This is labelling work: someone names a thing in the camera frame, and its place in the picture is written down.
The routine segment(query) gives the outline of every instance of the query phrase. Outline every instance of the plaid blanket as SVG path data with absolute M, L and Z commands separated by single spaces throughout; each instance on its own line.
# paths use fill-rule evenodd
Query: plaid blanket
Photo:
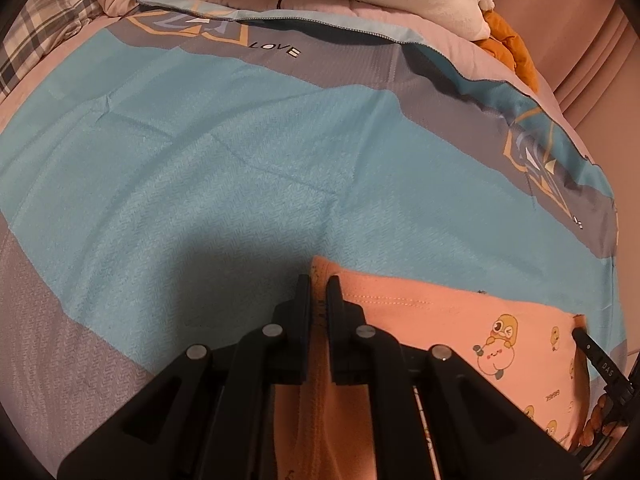
M 28 0 L 0 48 L 0 103 L 44 56 L 100 14 L 97 0 Z

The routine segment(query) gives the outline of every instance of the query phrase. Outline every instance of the bed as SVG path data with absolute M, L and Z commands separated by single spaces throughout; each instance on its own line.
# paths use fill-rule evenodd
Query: bed
M 353 0 L 81 8 L 0 104 L 0 402 L 50 473 L 189 344 L 266 322 L 299 272 L 472 363 L 508 312 L 518 366 L 559 393 L 513 359 L 486 374 L 575 444 L 602 386 L 571 330 L 625 366 L 617 218 L 540 74 L 534 91 L 488 47 Z M 454 310 L 486 326 L 428 327 Z M 310 478 L 370 478 L 332 431 Z M 278 438 L 279 467 L 303 469 Z

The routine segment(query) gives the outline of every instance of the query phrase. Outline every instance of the comforter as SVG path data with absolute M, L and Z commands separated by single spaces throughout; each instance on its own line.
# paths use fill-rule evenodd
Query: comforter
M 0 136 L 0 400 L 52 472 L 315 255 L 586 314 L 626 356 L 612 192 L 534 100 L 406 28 L 140 1 Z

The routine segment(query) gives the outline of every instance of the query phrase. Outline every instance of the gray stripe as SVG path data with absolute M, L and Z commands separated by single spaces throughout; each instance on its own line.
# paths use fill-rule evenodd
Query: gray stripe
M 192 11 L 197 6 L 196 14 L 215 14 L 226 20 L 282 20 L 285 18 L 294 18 L 297 20 L 306 20 L 310 22 L 324 23 L 325 25 L 333 25 L 334 27 L 344 28 L 347 30 L 359 30 L 372 34 L 374 36 L 384 36 L 396 43 L 420 43 L 427 45 L 424 38 L 410 28 L 392 25 L 390 23 L 381 23 L 374 20 L 366 20 L 357 16 L 345 16 L 342 14 L 330 14 L 328 12 L 319 12 L 317 10 L 290 10 L 290 9 L 272 9 L 256 10 L 231 9 L 229 7 L 209 2 L 201 2 L 199 0 L 137 0 L 140 4 L 146 6 L 159 6 L 165 9 L 172 9 L 178 12 L 187 12 L 194 14 Z
M 0 238 L 0 403 L 55 476 L 151 376 L 62 311 L 2 214 Z
M 110 31 L 133 46 L 181 49 L 194 54 L 234 57 L 294 76 L 321 88 L 359 84 L 393 92 L 402 113 L 420 126 L 450 142 L 482 164 L 499 171 L 522 192 L 533 195 L 538 203 L 565 225 L 598 258 L 613 254 L 616 218 L 612 199 L 588 186 L 579 186 L 557 163 L 555 175 L 538 172 L 546 184 L 535 185 L 535 168 L 543 166 L 544 149 L 531 135 L 515 125 L 511 128 L 510 156 L 527 164 L 523 173 L 504 155 L 508 143 L 508 122 L 496 110 L 487 108 L 469 96 L 458 93 L 455 85 L 414 44 L 399 45 L 383 38 L 350 30 L 334 29 L 311 22 L 279 20 L 259 25 L 242 25 L 248 30 L 247 46 L 208 40 L 202 35 L 168 35 L 198 25 L 191 16 L 169 12 L 162 16 L 138 16 L 121 20 Z M 207 24 L 202 30 L 214 30 L 221 22 Z M 241 25 L 226 23 L 220 36 L 226 41 L 241 37 Z M 162 35 L 144 32 L 156 30 Z M 295 57 L 291 54 L 294 48 Z M 543 192 L 541 186 L 549 193 Z M 582 228 L 573 216 L 583 219 Z

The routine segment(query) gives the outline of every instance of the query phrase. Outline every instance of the black mechanical arm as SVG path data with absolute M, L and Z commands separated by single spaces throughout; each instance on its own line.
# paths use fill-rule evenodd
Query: black mechanical arm
M 276 478 L 273 385 L 305 381 L 310 289 L 300 276 L 295 298 L 236 345 L 189 347 L 65 458 L 58 480 Z M 326 287 L 326 322 L 334 383 L 368 386 L 380 480 L 580 480 L 608 442 L 566 452 L 451 348 L 401 345 L 367 324 L 337 276 Z M 627 380 L 583 330 L 574 339 L 606 378 L 606 421 L 630 423 L 618 446 L 632 446 L 636 371 Z M 613 467 L 600 478 L 636 478 L 637 453 Z

